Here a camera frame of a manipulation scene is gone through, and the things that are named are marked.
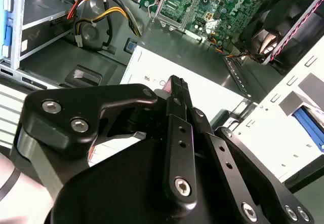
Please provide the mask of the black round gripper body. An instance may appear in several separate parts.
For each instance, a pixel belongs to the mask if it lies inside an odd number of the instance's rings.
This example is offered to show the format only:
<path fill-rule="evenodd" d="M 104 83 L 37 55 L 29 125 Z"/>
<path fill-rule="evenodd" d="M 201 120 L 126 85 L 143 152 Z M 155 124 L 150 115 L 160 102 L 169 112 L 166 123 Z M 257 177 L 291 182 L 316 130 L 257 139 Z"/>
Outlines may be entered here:
<path fill-rule="evenodd" d="M 55 201 L 52 223 L 240 223 L 216 167 L 207 159 L 177 157 L 175 166 L 194 171 L 197 204 L 177 208 L 167 196 L 167 146 L 144 140 L 69 180 Z"/>

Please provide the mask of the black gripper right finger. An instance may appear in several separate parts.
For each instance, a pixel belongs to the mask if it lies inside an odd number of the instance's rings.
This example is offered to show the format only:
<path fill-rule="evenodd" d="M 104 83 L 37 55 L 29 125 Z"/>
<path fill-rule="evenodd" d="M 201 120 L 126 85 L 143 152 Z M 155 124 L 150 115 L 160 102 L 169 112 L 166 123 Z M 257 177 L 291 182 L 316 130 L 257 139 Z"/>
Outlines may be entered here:
<path fill-rule="evenodd" d="M 214 162 L 234 223 L 314 223 L 305 206 L 225 127 L 213 132 L 204 113 L 193 107 L 189 88 L 182 94 L 195 134 Z"/>

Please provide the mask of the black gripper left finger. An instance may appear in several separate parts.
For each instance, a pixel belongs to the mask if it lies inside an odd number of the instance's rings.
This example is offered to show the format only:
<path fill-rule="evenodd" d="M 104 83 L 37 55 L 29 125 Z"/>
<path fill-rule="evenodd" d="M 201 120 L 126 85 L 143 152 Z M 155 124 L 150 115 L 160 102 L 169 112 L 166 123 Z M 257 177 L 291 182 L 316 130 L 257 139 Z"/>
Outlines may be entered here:
<path fill-rule="evenodd" d="M 23 104 L 15 149 L 35 168 L 53 198 L 78 174 L 144 140 L 167 146 L 167 196 L 177 208 L 197 203 L 196 174 L 175 166 L 194 154 L 181 82 L 171 76 L 166 98 L 142 84 L 39 90 Z"/>

